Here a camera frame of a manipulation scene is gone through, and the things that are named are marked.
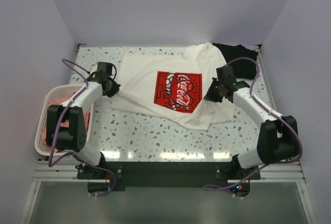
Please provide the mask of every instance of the speckled table top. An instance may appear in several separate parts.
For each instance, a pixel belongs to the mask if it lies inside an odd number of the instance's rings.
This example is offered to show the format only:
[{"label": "speckled table top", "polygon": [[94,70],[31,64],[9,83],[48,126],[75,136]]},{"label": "speckled table top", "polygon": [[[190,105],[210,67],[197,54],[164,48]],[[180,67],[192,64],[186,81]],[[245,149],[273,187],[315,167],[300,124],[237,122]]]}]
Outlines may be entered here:
[{"label": "speckled table top", "polygon": [[[98,61],[111,62],[120,69],[124,53],[172,56],[184,51],[184,47],[81,47],[77,63],[90,69]],[[70,83],[80,84],[83,80],[73,73]],[[270,104],[262,76],[254,92]],[[235,108],[232,122],[196,131],[165,118],[113,110],[110,102],[108,97],[95,102],[89,140],[109,161],[230,161],[233,155],[257,144],[259,129],[239,107]]]}]

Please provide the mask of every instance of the white plastic basket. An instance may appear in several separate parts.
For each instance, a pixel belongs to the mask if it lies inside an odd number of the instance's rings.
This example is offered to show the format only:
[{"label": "white plastic basket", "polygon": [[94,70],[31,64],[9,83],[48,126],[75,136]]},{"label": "white plastic basket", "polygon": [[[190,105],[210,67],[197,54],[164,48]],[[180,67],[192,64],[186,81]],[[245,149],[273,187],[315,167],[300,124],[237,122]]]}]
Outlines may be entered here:
[{"label": "white plastic basket", "polygon": [[[82,85],[62,85],[62,86],[52,89],[47,94],[45,102],[42,107],[42,112],[40,115],[39,124],[38,124],[38,128],[37,128],[37,134],[36,134],[36,138],[35,138],[35,148],[39,154],[44,155],[44,156],[49,156],[50,152],[51,152],[51,149],[47,146],[46,141],[42,140],[42,137],[41,137],[41,134],[43,132],[46,132],[48,103],[51,100],[63,98],[67,95],[73,94],[74,92],[77,92],[81,87],[82,87]],[[91,126],[92,126],[93,107],[94,107],[94,104],[91,106],[91,115],[89,117],[89,123],[88,123],[89,130],[91,129]],[[86,131],[87,132],[87,138],[86,138],[87,142],[89,141],[89,135],[90,135],[89,130]],[[65,153],[54,153],[54,156],[61,156],[63,154],[65,154]]]}]

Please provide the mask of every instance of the black cloth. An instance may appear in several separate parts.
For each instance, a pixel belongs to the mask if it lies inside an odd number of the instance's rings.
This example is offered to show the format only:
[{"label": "black cloth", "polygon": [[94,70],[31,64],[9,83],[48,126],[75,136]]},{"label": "black cloth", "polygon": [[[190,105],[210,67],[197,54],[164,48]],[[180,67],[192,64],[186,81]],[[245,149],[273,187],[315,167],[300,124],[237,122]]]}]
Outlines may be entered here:
[{"label": "black cloth", "polygon": [[[227,44],[213,43],[223,54],[225,61],[228,63],[238,57],[249,57],[257,60],[258,52],[249,50],[241,44],[238,46],[229,46]],[[254,79],[257,69],[254,63],[248,60],[239,60],[231,64],[233,73],[237,78]]]}]

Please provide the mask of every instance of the red coca-cola logo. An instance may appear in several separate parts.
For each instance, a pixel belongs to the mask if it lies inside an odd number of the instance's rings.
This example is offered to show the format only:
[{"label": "red coca-cola logo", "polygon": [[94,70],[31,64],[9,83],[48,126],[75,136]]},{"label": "red coca-cola logo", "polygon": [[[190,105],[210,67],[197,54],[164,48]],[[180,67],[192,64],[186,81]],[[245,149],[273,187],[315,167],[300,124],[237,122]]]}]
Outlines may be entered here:
[{"label": "red coca-cola logo", "polygon": [[196,73],[157,74],[154,103],[183,113],[192,113],[202,99],[202,75]]}]

